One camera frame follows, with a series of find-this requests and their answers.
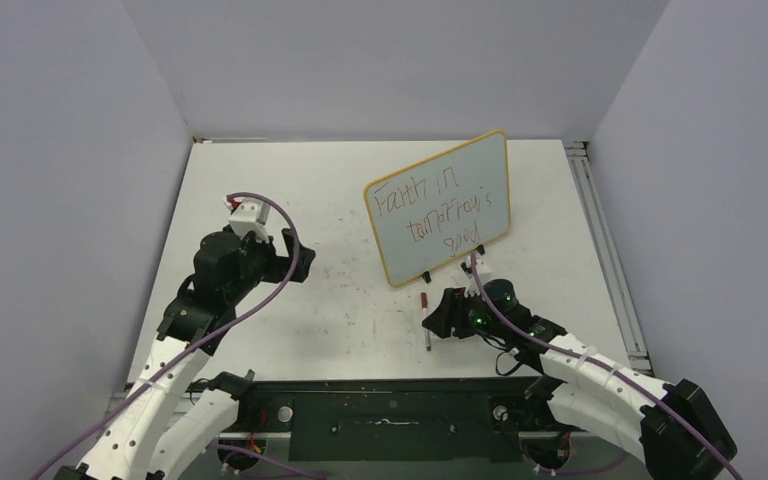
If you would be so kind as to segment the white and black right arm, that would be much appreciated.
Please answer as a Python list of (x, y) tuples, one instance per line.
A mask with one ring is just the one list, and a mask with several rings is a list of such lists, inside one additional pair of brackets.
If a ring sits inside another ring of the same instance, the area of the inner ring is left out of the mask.
[(525, 394), (529, 421), (589, 432), (641, 461), (654, 479), (737, 478), (737, 445), (706, 392), (641, 374), (533, 313), (506, 279), (446, 288), (422, 321), (440, 339), (480, 337), (539, 373)]

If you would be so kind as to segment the yellow framed whiteboard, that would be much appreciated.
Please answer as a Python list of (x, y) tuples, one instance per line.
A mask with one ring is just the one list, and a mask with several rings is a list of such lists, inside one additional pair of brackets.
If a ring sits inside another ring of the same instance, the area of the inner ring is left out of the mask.
[(387, 283), (401, 287), (506, 235), (510, 195), (502, 130), (367, 184), (363, 199)]

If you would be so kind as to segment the aluminium right side rail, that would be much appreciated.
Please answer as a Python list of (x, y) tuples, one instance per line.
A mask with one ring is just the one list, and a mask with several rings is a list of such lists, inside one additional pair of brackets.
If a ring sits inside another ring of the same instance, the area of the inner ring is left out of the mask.
[(588, 143), (563, 143), (631, 367), (652, 374), (652, 363), (625, 272), (594, 181)]

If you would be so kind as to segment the aluminium front rail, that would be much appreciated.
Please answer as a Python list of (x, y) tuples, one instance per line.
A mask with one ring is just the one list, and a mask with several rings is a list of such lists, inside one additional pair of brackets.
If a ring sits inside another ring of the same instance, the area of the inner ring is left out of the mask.
[(318, 417), (333, 433), (352, 428), (412, 428), (455, 434), (468, 423), (500, 432), (586, 430), (608, 439), (644, 443), (683, 440), (687, 429), (662, 408), (635, 408), (626, 419), (568, 384), (522, 377), (469, 382), (256, 382), (240, 394), (223, 393), (230, 404), (223, 428), (233, 432), (302, 431)]

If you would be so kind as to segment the aluminium rail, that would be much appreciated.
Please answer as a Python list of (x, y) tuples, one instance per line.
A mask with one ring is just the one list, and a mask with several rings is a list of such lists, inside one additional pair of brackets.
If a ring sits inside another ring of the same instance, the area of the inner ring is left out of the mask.
[(652, 363), (625, 272), (594, 181), (588, 143), (563, 143), (631, 367), (652, 374)]
[(233, 432), (302, 431), (318, 417), (333, 433), (352, 428), (412, 428), (455, 434), (468, 423), (500, 432), (586, 430), (608, 439), (644, 443), (683, 440), (687, 429), (662, 408), (635, 408), (626, 419), (568, 384), (522, 377), (469, 382), (256, 382), (240, 394), (223, 393), (230, 404), (223, 428)]

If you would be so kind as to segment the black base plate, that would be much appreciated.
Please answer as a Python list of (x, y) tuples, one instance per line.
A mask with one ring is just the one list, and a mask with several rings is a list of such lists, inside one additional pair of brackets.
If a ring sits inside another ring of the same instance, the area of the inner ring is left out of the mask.
[(477, 379), (260, 381), (236, 387), (230, 421), (209, 442), (241, 466), (243, 448), (296, 462), (422, 462), (524, 459), (547, 467), (586, 441), (642, 460), (635, 425), (558, 380)]

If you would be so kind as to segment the white whiteboard marker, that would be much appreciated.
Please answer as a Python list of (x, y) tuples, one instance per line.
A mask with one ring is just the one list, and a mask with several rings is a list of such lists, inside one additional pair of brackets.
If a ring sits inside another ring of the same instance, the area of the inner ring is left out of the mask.
[(423, 319), (421, 321), (421, 326), (423, 327), (424, 346), (425, 346), (426, 352), (430, 352), (432, 350), (432, 345), (431, 345), (431, 331), (426, 326), (426, 321), (428, 318), (427, 306), (422, 307), (422, 316), (423, 316)]

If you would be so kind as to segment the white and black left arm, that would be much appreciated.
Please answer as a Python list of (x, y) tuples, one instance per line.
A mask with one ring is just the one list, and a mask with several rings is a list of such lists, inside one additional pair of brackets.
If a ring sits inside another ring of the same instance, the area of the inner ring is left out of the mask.
[(175, 426), (168, 422), (180, 398), (205, 367), (236, 321), (237, 305), (258, 285), (307, 279), (316, 253), (282, 231), (288, 253), (276, 252), (271, 236), (249, 227), (227, 226), (205, 236), (194, 271), (167, 306), (139, 378), (128, 396), (91, 428), (99, 436), (75, 466), (58, 479), (173, 479), (224, 428), (250, 428), (258, 403), (245, 394), (251, 378), (222, 372), (206, 400)]

